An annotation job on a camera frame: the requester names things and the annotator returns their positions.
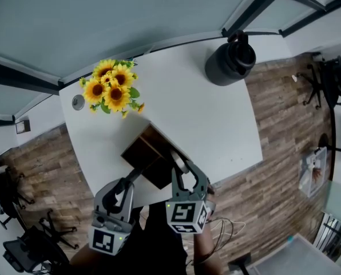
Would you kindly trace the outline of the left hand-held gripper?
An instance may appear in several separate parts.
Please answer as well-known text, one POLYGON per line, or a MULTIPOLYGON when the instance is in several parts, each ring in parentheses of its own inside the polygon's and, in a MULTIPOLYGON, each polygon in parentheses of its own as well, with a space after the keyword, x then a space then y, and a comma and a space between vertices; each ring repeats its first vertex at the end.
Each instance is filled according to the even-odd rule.
POLYGON ((134 182, 141 169, 133 169, 127 177, 108 183, 94 198, 93 221, 89 228, 89 247, 97 252, 116 256, 124 247, 133 228, 134 182))

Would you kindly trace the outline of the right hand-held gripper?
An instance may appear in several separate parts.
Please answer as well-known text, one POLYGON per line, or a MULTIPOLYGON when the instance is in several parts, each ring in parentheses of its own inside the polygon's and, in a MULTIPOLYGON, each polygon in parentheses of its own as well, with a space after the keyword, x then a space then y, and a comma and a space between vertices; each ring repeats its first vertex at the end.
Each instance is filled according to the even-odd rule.
POLYGON ((187 160, 185 164, 196 183, 188 195, 188 190, 184 188, 183 172, 174 165, 172 197, 165 203, 167 223, 179 234, 201 234, 208 218, 208 178, 193 162, 187 160))

